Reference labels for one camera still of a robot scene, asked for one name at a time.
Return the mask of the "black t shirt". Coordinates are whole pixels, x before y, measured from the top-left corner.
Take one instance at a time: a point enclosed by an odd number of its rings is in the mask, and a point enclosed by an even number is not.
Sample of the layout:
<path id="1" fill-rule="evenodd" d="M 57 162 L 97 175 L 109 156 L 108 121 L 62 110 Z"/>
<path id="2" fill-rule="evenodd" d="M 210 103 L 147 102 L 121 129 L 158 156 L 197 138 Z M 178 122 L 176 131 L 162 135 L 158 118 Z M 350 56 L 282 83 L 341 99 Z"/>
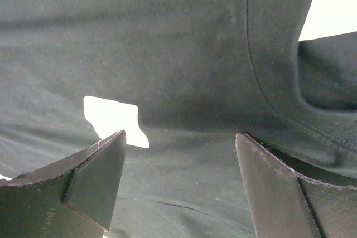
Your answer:
<path id="1" fill-rule="evenodd" d="M 238 133 L 356 179 L 356 33 L 312 0 L 1 0 L 1 180 L 123 130 L 106 237 L 257 237 Z"/>

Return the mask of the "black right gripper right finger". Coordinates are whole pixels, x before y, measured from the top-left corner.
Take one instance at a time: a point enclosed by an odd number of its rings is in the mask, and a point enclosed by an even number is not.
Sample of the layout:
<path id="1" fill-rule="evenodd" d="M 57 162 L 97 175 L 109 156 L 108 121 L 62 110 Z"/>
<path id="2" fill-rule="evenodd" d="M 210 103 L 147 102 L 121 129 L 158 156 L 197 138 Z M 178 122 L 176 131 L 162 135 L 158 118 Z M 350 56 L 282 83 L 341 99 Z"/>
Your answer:
<path id="1" fill-rule="evenodd" d="M 257 237 L 356 237 L 356 179 L 248 134 L 238 133 L 235 145 Z"/>

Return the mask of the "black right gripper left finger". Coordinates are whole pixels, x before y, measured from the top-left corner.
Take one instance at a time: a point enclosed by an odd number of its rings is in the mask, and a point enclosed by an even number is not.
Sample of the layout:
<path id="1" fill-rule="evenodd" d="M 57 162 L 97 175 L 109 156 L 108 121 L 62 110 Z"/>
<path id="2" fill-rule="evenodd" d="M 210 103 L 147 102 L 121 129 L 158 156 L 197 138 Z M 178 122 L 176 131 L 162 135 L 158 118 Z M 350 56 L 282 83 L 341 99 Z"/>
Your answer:
<path id="1" fill-rule="evenodd" d="M 1 180 L 1 237 L 103 237 L 125 161 L 123 130 L 48 166 Z"/>

